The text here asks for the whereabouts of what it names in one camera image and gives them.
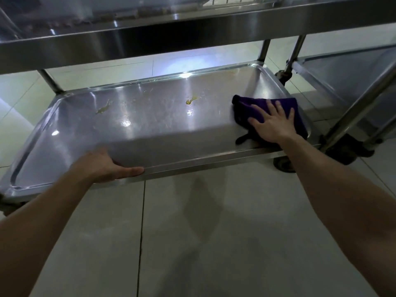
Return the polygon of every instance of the purple rag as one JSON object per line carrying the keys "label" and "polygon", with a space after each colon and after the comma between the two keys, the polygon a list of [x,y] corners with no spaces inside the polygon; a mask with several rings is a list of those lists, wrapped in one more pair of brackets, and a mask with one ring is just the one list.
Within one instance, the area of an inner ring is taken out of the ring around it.
{"label": "purple rag", "polygon": [[[280,104],[285,111],[286,116],[289,116],[290,110],[294,108],[294,128],[296,129],[297,134],[302,136],[304,139],[307,139],[308,132],[304,126],[303,120],[298,111],[297,100],[295,98],[283,98],[283,99],[271,99],[271,102],[275,104],[275,101],[280,101]],[[252,117],[258,120],[260,123],[264,122],[263,116],[253,107],[252,104],[255,104],[265,112],[269,113],[268,106],[266,103],[266,99],[254,99],[254,98],[247,98],[241,97],[237,94],[232,99],[232,104],[234,105],[234,118],[235,122],[241,125],[243,128],[247,129],[249,132],[242,137],[239,137],[235,144],[240,145],[245,142],[247,139],[255,140],[256,142],[262,144],[270,144],[269,142],[260,138],[256,130],[250,123],[248,122],[248,118]]]}

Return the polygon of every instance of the tile floor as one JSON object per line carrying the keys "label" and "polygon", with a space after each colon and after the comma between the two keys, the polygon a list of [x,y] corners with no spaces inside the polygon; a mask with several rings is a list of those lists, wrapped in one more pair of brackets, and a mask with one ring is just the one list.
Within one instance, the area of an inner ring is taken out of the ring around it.
{"label": "tile floor", "polygon": [[[294,42],[271,42],[266,59],[271,71],[284,67]],[[395,24],[315,34],[307,36],[301,55],[392,42]],[[260,47],[251,42],[49,72],[63,88],[75,89],[255,60]],[[323,132],[339,117],[334,104],[299,75],[286,89]],[[53,97],[35,71],[0,76],[0,176]],[[359,129],[353,135],[361,135]],[[393,195],[395,144],[389,140],[372,158],[351,165]],[[32,296],[247,292],[375,296],[315,216],[297,176],[280,173],[269,160],[89,191]]]}

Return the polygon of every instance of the upper shelf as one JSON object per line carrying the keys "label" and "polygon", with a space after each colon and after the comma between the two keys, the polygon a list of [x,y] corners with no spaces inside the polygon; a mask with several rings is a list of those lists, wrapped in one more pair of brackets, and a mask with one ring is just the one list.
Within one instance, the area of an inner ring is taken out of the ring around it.
{"label": "upper shelf", "polygon": [[396,22],[396,0],[0,0],[0,74]]}

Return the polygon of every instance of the left hand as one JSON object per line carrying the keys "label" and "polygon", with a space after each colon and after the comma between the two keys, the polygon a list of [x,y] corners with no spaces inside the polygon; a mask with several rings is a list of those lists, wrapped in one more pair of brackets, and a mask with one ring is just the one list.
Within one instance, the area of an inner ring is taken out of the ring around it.
{"label": "left hand", "polygon": [[140,175],[143,167],[124,168],[116,165],[106,148],[89,151],[71,165],[68,173],[92,183],[108,182],[115,179]]}

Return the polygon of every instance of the stainless steel tray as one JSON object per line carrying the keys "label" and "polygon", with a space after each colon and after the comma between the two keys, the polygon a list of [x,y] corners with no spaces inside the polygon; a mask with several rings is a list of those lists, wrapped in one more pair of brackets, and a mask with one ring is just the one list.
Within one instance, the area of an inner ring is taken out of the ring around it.
{"label": "stainless steel tray", "polygon": [[[4,202],[31,199],[84,152],[99,145],[106,146],[122,165],[146,168],[139,177],[109,185],[241,163],[257,155],[283,155],[279,148],[260,148],[251,140],[235,145],[246,130],[233,119],[234,94],[271,99],[290,96],[257,62],[59,95],[1,180]],[[309,141],[316,144],[318,133],[313,135],[305,124]]]}
{"label": "stainless steel tray", "polygon": [[[396,45],[302,57],[293,69],[344,109],[350,107],[384,70],[396,61]],[[396,81],[359,126],[371,135],[396,112]]]}

